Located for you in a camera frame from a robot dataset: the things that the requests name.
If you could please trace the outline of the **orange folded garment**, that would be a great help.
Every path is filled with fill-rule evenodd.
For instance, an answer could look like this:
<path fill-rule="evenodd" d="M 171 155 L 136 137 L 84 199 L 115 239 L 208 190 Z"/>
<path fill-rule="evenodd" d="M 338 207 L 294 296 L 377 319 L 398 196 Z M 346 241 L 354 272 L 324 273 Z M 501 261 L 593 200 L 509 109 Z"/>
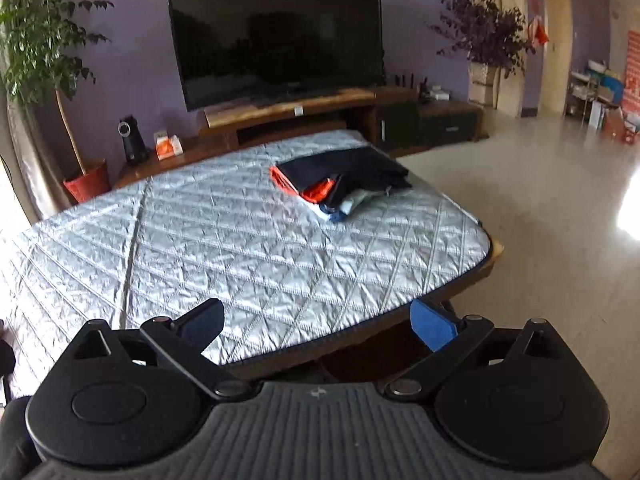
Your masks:
<path fill-rule="evenodd" d="M 332 178 L 312 178 L 310 183 L 304 183 L 301 178 L 287 177 L 278 166 L 269 168 L 269 177 L 285 194 L 297 196 L 314 205 L 319 205 L 326 200 L 336 185 L 336 181 Z"/>

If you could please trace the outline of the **black television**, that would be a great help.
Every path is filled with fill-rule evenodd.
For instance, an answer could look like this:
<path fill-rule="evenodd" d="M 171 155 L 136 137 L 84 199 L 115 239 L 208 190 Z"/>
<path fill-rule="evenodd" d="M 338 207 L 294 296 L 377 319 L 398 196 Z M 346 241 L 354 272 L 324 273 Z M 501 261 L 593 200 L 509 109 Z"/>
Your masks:
<path fill-rule="evenodd" d="M 168 0 L 188 110 L 384 79 L 381 0 Z"/>

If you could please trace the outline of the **potted tree plant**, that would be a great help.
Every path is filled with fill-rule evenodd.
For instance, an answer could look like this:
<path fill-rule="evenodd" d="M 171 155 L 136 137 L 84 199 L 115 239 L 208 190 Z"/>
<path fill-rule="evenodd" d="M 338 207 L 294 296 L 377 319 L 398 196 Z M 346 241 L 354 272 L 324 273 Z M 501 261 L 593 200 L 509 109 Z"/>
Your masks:
<path fill-rule="evenodd" d="M 108 38 L 88 29 L 79 19 L 84 13 L 113 6 L 108 0 L 1 0 L 4 86 L 11 98 L 26 104 L 41 104 L 50 93 L 55 96 L 81 174 L 86 174 L 89 167 L 64 102 L 76 96 L 82 80 L 96 81 L 80 50 L 90 44 L 103 44 Z"/>

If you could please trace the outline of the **black speaker device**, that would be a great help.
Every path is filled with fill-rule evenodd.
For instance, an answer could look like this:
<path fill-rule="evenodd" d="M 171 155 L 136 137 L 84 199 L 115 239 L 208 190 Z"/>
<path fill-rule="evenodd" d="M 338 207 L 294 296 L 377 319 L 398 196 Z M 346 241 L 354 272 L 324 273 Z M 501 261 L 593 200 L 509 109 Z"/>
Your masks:
<path fill-rule="evenodd" d="M 134 116 L 129 115 L 122 118 L 118 123 L 117 131 L 122 139 L 126 163 L 129 166 L 139 166 L 149 159 L 149 150 L 143 142 L 137 119 Z"/>

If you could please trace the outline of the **blue folded garment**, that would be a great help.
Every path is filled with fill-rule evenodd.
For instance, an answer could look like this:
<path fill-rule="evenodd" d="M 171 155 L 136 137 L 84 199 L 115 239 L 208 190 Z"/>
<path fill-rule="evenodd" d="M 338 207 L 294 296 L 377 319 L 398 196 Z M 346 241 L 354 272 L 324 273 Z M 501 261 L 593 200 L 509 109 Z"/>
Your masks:
<path fill-rule="evenodd" d="M 342 222 L 348 217 L 348 214 L 343 211 L 341 205 L 332 206 L 328 204 L 321 204 L 319 208 L 322 214 L 326 216 L 326 220 L 331 223 Z"/>

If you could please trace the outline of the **grey quilted bed cover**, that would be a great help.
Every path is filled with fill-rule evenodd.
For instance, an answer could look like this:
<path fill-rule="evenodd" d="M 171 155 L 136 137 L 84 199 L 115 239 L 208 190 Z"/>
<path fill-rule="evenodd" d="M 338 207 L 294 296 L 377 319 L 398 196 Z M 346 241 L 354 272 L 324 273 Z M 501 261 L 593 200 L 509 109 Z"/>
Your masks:
<path fill-rule="evenodd" d="M 247 148 L 150 177 L 1 240 L 1 316 L 14 396 L 33 394 L 81 326 L 178 318 L 209 298 L 205 354 L 247 366 L 403 307 L 480 268 L 480 222 L 428 183 L 323 221 L 279 190 L 278 162 L 363 146 L 348 130 Z"/>

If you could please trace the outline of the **orange tissue pack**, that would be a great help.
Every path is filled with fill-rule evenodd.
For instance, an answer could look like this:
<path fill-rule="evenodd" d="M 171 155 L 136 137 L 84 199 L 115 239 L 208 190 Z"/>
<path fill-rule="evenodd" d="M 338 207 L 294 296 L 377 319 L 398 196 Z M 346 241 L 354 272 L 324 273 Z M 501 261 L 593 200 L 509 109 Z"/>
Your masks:
<path fill-rule="evenodd" d="M 158 160 L 166 160 L 183 154 L 183 147 L 178 136 L 166 130 L 154 133 L 155 154 Z"/>

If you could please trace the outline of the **red plant pot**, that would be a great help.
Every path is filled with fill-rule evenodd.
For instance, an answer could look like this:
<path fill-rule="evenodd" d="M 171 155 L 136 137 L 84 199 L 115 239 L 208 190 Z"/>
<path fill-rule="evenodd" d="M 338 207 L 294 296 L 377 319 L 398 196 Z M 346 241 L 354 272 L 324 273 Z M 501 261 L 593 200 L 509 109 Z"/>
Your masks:
<path fill-rule="evenodd" d="M 105 159 L 92 160 L 88 163 L 87 171 L 63 181 L 64 188 L 78 204 L 88 202 L 111 191 Z"/>

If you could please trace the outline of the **grey curtain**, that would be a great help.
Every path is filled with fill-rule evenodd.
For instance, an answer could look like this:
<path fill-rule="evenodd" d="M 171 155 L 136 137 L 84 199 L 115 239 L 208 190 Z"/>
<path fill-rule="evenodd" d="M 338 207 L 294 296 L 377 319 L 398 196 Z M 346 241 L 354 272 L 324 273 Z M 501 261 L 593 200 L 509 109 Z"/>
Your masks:
<path fill-rule="evenodd" d="M 1 160 L 18 203 L 34 224 L 72 206 L 62 171 L 35 118 L 21 96 L 11 96 L 1 55 Z"/>

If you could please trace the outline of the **dark purple potted plant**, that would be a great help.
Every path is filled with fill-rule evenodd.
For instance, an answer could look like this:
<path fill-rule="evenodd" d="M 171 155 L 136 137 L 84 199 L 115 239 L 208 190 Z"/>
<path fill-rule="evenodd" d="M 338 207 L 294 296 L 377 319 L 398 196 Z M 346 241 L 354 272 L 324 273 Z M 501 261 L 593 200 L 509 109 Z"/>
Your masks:
<path fill-rule="evenodd" d="M 500 8 L 496 0 L 438 0 L 435 34 L 447 40 L 437 53 L 464 56 L 469 71 L 469 101 L 504 114 L 521 115 L 526 55 L 535 51 L 519 8 Z"/>

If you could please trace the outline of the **wooden tv stand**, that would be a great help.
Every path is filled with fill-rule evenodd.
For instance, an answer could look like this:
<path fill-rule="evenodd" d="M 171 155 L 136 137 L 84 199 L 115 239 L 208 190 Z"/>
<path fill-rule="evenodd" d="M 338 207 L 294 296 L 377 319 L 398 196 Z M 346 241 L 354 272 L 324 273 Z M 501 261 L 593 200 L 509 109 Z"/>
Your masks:
<path fill-rule="evenodd" d="M 484 108 L 458 100 L 423 103 L 402 87 L 346 89 L 332 96 L 265 106 L 233 104 L 198 112 L 198 134 L 182 141 L 184 153 L 165 160 L 152 155 L 123 166 L 115 183 L 124 188 L 166 171 L 244 148 L 335 129 L 359 132 L 393 158 L 483 139 Z"/>

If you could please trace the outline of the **cluttered storage rack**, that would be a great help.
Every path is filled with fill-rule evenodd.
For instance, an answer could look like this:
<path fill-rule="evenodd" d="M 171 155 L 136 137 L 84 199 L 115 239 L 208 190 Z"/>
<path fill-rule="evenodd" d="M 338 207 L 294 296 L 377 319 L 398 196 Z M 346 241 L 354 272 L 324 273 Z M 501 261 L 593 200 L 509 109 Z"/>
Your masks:
<path fill-rule="evenodd" d="M 571 72 L 564 115 L 623 144 L 638 144 L 639 63 L 628 62 L 624 76 L 591 60 L 582 72 Z"/>

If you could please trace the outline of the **dark navy garment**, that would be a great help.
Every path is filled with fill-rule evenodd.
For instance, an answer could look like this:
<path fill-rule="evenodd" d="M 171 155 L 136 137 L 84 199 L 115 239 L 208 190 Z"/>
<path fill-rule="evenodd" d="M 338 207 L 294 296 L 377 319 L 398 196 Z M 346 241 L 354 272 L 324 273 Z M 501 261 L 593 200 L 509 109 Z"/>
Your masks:
<path fill-rule="evenodd" d="M 378 191 L 402 188 L 408 170 L 370 145 L 347 150 L 324 151 L 313 155 L 279 162 L 277 165 L 287 177 L 301 178 L 310 183 L 312 178 L 332 178 L 336 181 L 332 196 L 346 196 L 352 191 Z"/>

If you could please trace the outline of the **light blue folded cloth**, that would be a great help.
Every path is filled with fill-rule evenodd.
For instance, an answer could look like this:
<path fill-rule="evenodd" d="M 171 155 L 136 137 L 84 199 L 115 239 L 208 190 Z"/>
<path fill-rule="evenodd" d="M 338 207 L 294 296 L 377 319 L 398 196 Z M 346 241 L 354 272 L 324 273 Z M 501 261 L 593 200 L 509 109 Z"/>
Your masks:
<path fill-rule="evenodd" d="M 387 196 L 388 194 L 390 194 L 390 188 L 384 191 L 357 190 L 347 195 L 344 198 L 344 200 L 342 200 L 340 205 L 342 206 L 343 211 L 346 212 L 346 214 L 348 214 L 348 217 L 349 217 L 359 206 L 367 202 L 370 202 L 370 200 L 374 200 L 375 198 Z M 329 222 L 328 220 L 326 220 L 326 216 L 322 214 L 322 212 L 320 211 L 319 206 L 321 204 L 313 204 L 311 202 L 308 202 L 308 200 L 304 200 L 301 197 L 299 197 L 298 200 L 303 205 L 305 205 L 313 214 L 315 214 L 320 220 Z"/>

